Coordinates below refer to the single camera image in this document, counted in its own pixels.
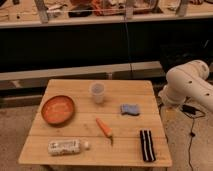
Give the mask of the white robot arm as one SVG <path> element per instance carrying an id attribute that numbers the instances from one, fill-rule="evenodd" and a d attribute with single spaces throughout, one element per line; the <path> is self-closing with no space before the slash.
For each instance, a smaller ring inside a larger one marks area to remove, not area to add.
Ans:
<path id="1" fill-rule="evenodd" d="M 213 112 L 213 85 L 206 79 L 209 67 L 202 60 L 193 60 L 171 68 L 166 73 L 167 84 L 159 92 L 167 107 L 182 105 L 187 97 Z"/>

